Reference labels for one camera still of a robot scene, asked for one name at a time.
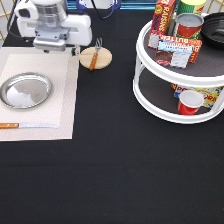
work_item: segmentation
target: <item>printed label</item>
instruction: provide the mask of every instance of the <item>printed label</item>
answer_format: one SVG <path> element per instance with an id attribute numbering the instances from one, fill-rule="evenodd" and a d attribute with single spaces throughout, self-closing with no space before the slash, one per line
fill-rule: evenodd
<path id="1" fill-rule="evenodd" d="M 186 38 L 180 38 L 180 37 L 172 37 L 172 36 L 165 36 L 165 35 L 161 35 L 160 36 L 160 40 L 167 40 L 167 41 L 173 41 L 175 43 L 185 43 L 185 44 L 189 44 L 189 45 L 193 45 L 193 53 L 190 57 L 190 62 L 194 63 L 198 52 L 201 48 L 201 40 L 196 40 L 196 39 L 186 39 Z"/>
<path id="2" fill-rule="evenodd" d="M 167 26 L 168 19 L 169 19 L 168 18 L 169 11 L 170 11 L 169 7 L 164 7 L 161 22 L 160 22 L 160 26 L 159 26 L 159 30 L 162 31 L 162 32 L 166 31 L 166 26 Z"/>
<path id="3" fill-rule="evenodd" d="M 158 63 L 160 65 L 170 65 L 170 63 L 168 61 L 164 61 L 164 60 L 157 60 L 156 63 Z"/>
<path id="4" fill-rule="evenodd" d="M 194 12 L 193 13 L 198 14 L 198 15 L 201 15 L 202 12 L 203 12 L 203 9 L 204 9 L 204 5 L 205 4 L 203 4 L 203 5 L 196 5 L 194 7 Z"/>
<path id="5" fill-rule="evenodd" d="M 161 14 L 163 11 L 163 7 L 161 5 L 157 5 L 155 9 L 156 14 Z"/>
<path id="6" fill-rule="evenodd" d="M 157 48 L 159 43 L 159 34 L 151 33 L 148 46 Z"/>
<path id="7" fill-rule="evenodd" d="M 201 27 L 202 25 L 198 27 L 186 27 L 177 23 L 174 30 L 174 36 L 188 38 L 188 39 L 197 39 L 201 31 Z"/>
<path id="8" fill-rule="evenodd" d="M 191 45 L 175 43 L 171 41 L 163 41 L 159 42 L 158 50 L 162 51 L 171 51 L 171 52 L 180 52 L 185 54 L 192 54 L 193 47 Z"/>
<path id="9" fill-rule="evenodd" d="M 174 52 L 170 65 L 174 67 L 186 68 L 190 55 Z"/>

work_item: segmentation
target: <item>red snack box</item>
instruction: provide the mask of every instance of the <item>red snack box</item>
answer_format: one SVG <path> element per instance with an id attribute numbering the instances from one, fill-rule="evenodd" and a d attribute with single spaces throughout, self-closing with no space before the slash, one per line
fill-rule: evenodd
<path id="1" fill-rule="evenodd" d="M 190 57 L 190 62 L 195 63 L 196 58 L 198 56 L 198 52 L 201 49 L 202 42 L 201 40 L 196 40 L 196 39 L 186 39 L 186 38 L 180 38 L 180 37 L 171 37 L 171 36 L 165 36 L 165 35 L 160 35 L 160 40 L 167 40 L 167 41 L 173 41 L 175 43 L 184 43 L 188 45 L 193 45 L 193 53 Z"/>
<path id="2" fill-rule="evenodd" d="M 159 36 L 165 34 L 169 28 L 175 7 L 175 0 L 158 0 L 149 34 L 148 47 L 154 49 L 158 47 Z"/>

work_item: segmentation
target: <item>black table surface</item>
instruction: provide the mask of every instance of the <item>black table surface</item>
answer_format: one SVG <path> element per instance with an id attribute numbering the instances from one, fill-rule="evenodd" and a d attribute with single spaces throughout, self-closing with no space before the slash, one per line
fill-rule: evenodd
<path id="1" fill-rule="evenodd" d="M 72 140 L 0 143 L 0 223 L 223 224 L 224 113 L 181 125 L 147 112 L 132 85 L 153 11 L 88 12 L 90 46 L 102 37 L 113 61 L 80 65 Z"/>

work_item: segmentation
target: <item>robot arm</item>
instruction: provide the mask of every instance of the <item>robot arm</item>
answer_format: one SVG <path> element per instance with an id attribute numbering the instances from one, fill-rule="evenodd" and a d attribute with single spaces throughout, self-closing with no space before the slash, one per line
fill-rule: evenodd
<path id="1" fill-rule="evenodd" d="M 35 37 L 38 49 L 64 51 L 66 44 L 88 46 L 91 20 L 85 14 L 70 14 L 66 0 L 22 0 L 15 8 L 22 37 Z"/>
<path id="2" fill-rule="evenodd" d="M 77 0 L 76 2 L 79 3 L 80 6 L 85 8 L 94 8 L 93 3 L 91 0 Z M 113 5 L 118 3 L 117 0 L 94 0 L 95 6 L 97 9 L 109 9 Z"/>

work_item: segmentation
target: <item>red cup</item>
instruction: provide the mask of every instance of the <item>red cup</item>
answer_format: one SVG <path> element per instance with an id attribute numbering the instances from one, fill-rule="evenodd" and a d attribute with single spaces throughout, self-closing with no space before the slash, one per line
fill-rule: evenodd
<path id="1" fill-rule="evenodd" d="M 178 110 L 183 115 L 194 115 L 203 105 L 204 97 L 194 90 L 185 90 L 179 95 Z"/>

